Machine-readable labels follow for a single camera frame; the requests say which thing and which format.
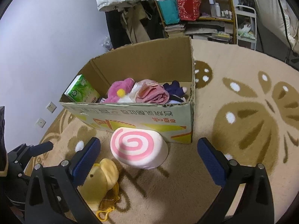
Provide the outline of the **wall socket lower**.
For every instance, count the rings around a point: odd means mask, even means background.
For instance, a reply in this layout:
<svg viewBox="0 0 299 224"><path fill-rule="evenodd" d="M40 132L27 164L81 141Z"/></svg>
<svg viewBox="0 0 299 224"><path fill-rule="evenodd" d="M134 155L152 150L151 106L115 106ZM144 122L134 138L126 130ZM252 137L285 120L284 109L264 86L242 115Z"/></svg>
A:
<svg viewBox="0 0 299 224"><path fill-rule="evenodd" d="M36 122L36 125L39 126L40 128L43 128L46 124L46 121L43 118L39 118Z"/></svg>

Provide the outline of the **pink plush bear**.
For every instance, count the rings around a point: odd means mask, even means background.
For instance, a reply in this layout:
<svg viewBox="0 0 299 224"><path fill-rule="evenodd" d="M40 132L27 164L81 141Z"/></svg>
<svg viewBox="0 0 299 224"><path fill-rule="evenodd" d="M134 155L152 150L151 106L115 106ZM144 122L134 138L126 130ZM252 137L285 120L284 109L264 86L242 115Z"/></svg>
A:
<svg viewBox="0 0 299 224"><path fill-rule="evenodd" d="M108 89L107 98L103 101L103 103L117 103L119 99L131 92L134 85L135 81L132 78L115 81Z"/></svg>

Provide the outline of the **beige patterned carpet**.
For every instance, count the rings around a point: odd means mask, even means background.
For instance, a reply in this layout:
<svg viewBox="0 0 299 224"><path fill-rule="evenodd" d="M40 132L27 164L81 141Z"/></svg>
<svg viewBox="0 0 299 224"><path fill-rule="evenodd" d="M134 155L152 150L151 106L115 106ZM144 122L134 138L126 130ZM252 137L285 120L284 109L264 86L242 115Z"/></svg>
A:
<svg viewBox="0 0 299 224"><path fill-rule="evenodd" d="M123 46L92 58L80 74L101 96L112 83L132 78L179 81L187 99L179 105L76 104L44 135L52 151L32 159L55 166L71 159L78 141L101 141L99 159L112 159L110 139L120 127L158 131L169 154L158 168L142 170L116 161L120 201L109 223L195 223L220 191L197 153L205 137L242 165L262 163L270 179L274 220L298 194L298 72L265 54L237 45L188 37Z"/></svg>

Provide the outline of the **white fluffy plush toy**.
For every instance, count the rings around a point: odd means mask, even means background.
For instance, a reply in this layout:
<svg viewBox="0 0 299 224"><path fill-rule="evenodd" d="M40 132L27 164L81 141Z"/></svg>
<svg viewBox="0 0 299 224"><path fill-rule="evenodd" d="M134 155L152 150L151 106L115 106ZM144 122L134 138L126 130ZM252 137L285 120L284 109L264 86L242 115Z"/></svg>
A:
<svg viewBox="0 0 299 224"><path fill-rule="evenodd" d="M119 97L118 103L135 103L135 95L132 93L125 94L125 91L118 90L117 96Z"/></svg>

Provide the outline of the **red patterned bag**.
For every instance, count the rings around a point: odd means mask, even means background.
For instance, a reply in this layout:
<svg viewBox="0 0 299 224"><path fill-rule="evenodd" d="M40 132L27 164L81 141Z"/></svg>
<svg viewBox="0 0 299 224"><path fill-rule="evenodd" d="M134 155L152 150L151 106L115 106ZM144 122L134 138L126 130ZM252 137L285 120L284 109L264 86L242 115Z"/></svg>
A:
<svg viewBox="0 0 299 224"><path fill-rule="evenodd" d="M181 21L196 21L200 16L201 0L176 0Z"/></svg>

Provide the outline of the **white small cart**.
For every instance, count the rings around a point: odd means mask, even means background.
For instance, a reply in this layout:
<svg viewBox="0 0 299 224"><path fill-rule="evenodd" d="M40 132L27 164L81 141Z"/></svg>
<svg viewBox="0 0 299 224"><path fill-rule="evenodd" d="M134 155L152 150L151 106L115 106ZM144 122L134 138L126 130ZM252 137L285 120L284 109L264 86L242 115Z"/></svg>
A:
<svg viewBox="0 0 299 224"><path fill-rule="evenodd" d="M235 6L236 42L237 45L256 50L257 44L257 14L252 7Z"/></svg>

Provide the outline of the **wooden bookshelf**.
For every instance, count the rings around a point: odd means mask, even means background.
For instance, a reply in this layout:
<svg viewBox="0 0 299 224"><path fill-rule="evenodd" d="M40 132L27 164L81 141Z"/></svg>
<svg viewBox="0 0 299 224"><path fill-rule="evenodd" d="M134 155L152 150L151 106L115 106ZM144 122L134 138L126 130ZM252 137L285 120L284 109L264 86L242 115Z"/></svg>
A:
<svg viewBox="0 0 299 224"><path fill-rule="evenodd" d="M167 38L236 44L233 0L154 0Z"/></svg>

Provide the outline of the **purple haired plush doll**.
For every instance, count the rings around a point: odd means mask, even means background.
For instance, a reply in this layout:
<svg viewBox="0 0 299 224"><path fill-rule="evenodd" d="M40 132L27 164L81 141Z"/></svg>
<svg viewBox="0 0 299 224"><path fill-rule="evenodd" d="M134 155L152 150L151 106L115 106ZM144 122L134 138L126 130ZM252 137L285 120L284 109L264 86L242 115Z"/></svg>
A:
<svg viewBox="0 0 299 224"><path fill-rule="evenodd" d="M187 87L181 87L178 81L174 80L171 84L165 83L163 88L169 94L167 104L180 104L186 101L184 96L187 93Z"/></svg>

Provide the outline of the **green tissue pack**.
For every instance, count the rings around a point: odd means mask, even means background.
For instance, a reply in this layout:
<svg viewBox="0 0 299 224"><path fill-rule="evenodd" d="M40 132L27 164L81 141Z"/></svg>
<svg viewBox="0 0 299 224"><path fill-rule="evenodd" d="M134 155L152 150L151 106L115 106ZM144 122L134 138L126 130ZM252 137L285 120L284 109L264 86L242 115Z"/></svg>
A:
<svg viewBox="0 0 299 224"><path fill-rule="evenodd" d="M100 94L82 75L77 75L65 90L64 95L72 102L78 103L96 103Z"/></svg>

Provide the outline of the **pink packaged soft item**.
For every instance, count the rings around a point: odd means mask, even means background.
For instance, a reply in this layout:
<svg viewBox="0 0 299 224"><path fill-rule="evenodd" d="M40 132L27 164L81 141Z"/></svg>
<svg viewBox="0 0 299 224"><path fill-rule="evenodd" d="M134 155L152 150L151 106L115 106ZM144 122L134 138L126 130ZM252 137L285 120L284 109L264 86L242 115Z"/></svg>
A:
<svg viewBox="0 0 299 224"><path fill-rule="evenodd" d="M137 82L130 93L135 95L136 103L166 104L169 100L163 86L150 79Z"/></svg>

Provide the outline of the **wall socket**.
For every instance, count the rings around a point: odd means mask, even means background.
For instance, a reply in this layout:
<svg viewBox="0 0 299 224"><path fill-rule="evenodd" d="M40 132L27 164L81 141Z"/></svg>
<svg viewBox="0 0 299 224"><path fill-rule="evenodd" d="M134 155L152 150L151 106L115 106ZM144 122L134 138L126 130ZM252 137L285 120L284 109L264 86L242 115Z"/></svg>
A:
<svg viewBox="0 0 299 224"><path fill-rule="evenodd" d="M55 110L56 110L57 106L53 103L53 102L50 102L46 109L50 112L50 113L53 113Z"/></svg>
<svg viewBox="0 0 299 224"><path fill-rule="evenodd" d="M40 128L43 128L46 124L46 121L43 118L39 118L36 122L36 125L39 126Z"/></svg>

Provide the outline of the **stack of books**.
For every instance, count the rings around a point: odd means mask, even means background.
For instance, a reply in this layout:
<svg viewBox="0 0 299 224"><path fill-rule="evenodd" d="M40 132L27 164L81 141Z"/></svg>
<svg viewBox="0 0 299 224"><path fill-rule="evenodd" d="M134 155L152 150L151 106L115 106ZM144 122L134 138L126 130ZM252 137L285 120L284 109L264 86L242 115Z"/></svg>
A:
<svg viewBox="0 0 299 224"><path fill-rule="evenodd" d="M235 43L234 26L223 21L195 21L167 25L164 28L168 38L189 36L192 39L215 41L219 43Z"/></svg>

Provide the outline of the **pink swirl roll plush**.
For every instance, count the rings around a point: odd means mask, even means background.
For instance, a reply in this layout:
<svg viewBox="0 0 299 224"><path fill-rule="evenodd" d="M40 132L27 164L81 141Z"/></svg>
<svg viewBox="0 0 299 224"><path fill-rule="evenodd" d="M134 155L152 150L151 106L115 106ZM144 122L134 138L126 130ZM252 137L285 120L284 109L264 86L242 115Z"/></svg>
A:
<svg viewBox="0 0 299 224"><path fill-rule="evenodd" d="M118 161L133 168L159 167L168 156L168 146L153 130L120 127L112 134L110 150Z"/></svg>

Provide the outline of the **teal storage bag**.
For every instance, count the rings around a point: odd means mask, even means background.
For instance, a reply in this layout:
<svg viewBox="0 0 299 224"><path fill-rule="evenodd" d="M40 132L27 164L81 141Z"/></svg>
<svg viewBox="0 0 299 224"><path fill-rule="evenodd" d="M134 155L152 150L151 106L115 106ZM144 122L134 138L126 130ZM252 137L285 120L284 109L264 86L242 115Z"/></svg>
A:
<svg viewBox="0 0 299 224"><path fill-rule="evenodd" d="M177 24L180 21L176 0L156 0L166 25Z"/></svg>

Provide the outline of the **yellow plush toy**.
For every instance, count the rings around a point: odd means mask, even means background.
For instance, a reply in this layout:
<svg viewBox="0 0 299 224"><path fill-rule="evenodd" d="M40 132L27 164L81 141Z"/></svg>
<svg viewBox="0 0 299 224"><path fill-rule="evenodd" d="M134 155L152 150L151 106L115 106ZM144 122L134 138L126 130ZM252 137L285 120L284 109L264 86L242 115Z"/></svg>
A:
<svg viewBox="0 0 299 224"><path fill-rule="evenodd" d="M95 163L78 191L100 221L107 221L119 197L119 171L115 163L104 158Z"/></svg>

